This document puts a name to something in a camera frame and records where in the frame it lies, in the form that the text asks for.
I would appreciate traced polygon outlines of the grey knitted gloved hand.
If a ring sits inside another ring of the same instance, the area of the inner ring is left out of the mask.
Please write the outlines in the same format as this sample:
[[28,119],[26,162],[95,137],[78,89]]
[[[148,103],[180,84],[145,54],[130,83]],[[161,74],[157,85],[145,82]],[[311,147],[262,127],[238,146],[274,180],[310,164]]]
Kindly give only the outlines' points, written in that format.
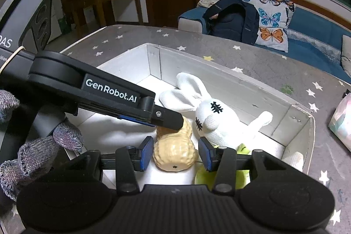
[[1,206],[12,204],[20,191],[49,172],[59,148],[80,152],[83,136],[65,113],[51,106],[39,110],[34,118],[38,138],[25,142],[14,159],[1,163]]

